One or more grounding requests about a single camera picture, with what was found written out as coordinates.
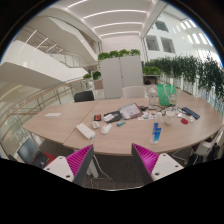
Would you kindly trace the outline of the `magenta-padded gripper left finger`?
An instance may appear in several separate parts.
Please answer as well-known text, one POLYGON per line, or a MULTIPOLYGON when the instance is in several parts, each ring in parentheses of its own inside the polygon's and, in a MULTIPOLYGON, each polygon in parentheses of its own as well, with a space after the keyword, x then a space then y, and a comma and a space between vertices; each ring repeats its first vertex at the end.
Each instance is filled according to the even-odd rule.
POLYGON ((81 186, 93 155, 94 147, 89 145, 67 157, 58 156, 44 170, 81 186))

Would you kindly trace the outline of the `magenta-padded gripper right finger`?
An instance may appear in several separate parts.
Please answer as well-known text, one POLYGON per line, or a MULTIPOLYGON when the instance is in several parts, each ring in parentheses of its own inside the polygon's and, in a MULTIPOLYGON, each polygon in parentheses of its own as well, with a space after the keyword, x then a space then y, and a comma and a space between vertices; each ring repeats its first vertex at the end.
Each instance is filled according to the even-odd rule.
POLYGON ((157 154, 137 144, 132 144, 131 153, 145 185, 182 169, 167 153, 157 154))

